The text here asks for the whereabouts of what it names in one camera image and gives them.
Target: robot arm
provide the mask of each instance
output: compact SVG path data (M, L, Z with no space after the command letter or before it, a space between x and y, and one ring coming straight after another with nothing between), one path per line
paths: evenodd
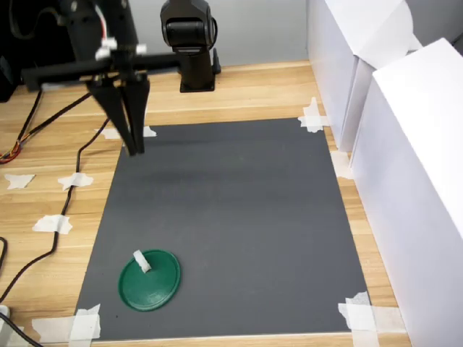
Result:
M209 51L217 39L217 24L205 0L168 0L161 10L163 36L174 53L139 55L135 24L128 0L61 0L76 62L22 72L29 90L45 82L66 82L92 76L87 88L123 139L128 153L144 153L143 127L150 83L143 70L179 67L181 92L212 91L220 73ZM108 56L95 60L101 38L114 38ZM117 72L114 85L109 72Z

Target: wooden surface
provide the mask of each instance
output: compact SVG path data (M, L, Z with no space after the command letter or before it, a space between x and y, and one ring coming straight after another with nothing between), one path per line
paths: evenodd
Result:
M152 76L146 124L192 124L217 121L295 118L315 96L324 113L312 69L307 61L225 68L214 93L179 93L179 75ZM83 87L45 92L34 124L47 119L85 93ZM10 102L0 104L0 148L6 150L28 115L35 94L19 88ZM3 292L17 271L51 248L53 235L32 232L44 215L59 214L66 198L57 179L75 172L76 153L99 128L105 116L89 99L72 109L27 143L20 157L0 166L0 235L9 252L0 277ZM329 128L331 150L336 150ZM82 170L95 181L77 188L68 216L73 229L61 236L56 253L30 268L3 303L13 320L33 338L31 319L74 314L93 242L103 213L121 147L120 140L99 137L82 155ZM7 190L4 174L36 174L21 190ZM365 217L354 182L339 179L339 186L375 306L396 307L394 293ZM381 336L382 346L410 346L406 334ZM114 343L94 343L112 346ZM182 339L123 342L121 346L352 346L350 333L249 338Z

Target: masking tape piece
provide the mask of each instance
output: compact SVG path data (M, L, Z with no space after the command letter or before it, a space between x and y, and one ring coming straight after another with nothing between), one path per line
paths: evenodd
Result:
M9 181L7 189L23 189L25 188L35 177L35 175L10 175L5 174L5 179Z
M144 273L147 273L149 270L151 270L151 266L148 263L148 261L145 259L143 256L142 252L140 250L135 251L133 253L133 257L135 258L135 261L138 263L138 265L141 267L142 271Z
M63 185L63 190L66 190L71 186L90 186L93 183L93 177L87 176L85 173L75 172L72 174L72 176L58 179L58 182Z
M72 229L69 217L65 215L45 215L33 226L33 231L53 233L58 231L60 234L67 235Z
M343 177L345 179L353 179L352 170L349 164L349 156L347 153L335 150L331 152L331 160L333 161L334 171L336 177Z
M407 333L398 307L374 307L376 331L379 333Z
M106 128L104 129L101 134L104 136L105 139L107 140L115 140L115 139L120 139L121 135L119 135L118 131L115 128ZM151 130L150 127L146 126L143 128L143 137L156 137L158 136L156 132Z
M304 116L299 117L301 128L307 128L308 132L319 132L323 127L329 127L328 117L320 116L317 98L312 98L309 107L304 107Z
M346 298L346 304L353 304L353 305L370 305L370 298L368 297L368 293L366 291L362 293L358 293L353 298Z
M156 134L156 132L151 130L150 127L144 127L143 128L143 137L156 137L156 136L158 136L158 135Z
M7 347L28 347L29 343L27 343L26 340L24 340L21 336L16 334L16 332L13 331L10 327L8 327L11 330L11 335L9 337L8 343L6 344ZM18 327L21 331L24 331L24 327Z
M68 343L71 347L88 347L100 338L98 314L100 305L92 309L79 309L72 317L41 318L32 320L33 329L41 336L41 343Z
M352 342L354 347L380 347L376 331L353 330Z
M121 138L121 135L119 135L119 133L117 132L117 130L115 130L115 128L106 128L101 132L101 134L107 140L116 140L116 139Z
M338 310L352 331L354 347L379 347L378 333L407 332L400 309L371 306L367 292L346 298Z

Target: white cardboard box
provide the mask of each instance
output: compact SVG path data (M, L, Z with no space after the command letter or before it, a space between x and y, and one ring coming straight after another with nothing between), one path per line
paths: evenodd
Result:
M308 50L340 151L352 151L375 68L420 48L404 0L308 0Z
M352 171L415 347L463 346L462 133L446 40L373 73Z

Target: green round object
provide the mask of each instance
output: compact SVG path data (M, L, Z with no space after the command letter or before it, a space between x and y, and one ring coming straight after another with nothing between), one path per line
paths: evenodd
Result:
M131 309L154 311L165 305L177 292L180 284L180 264L170 252L160 249L144 251L151 270L143 273L132 258L119 277L119 295Z

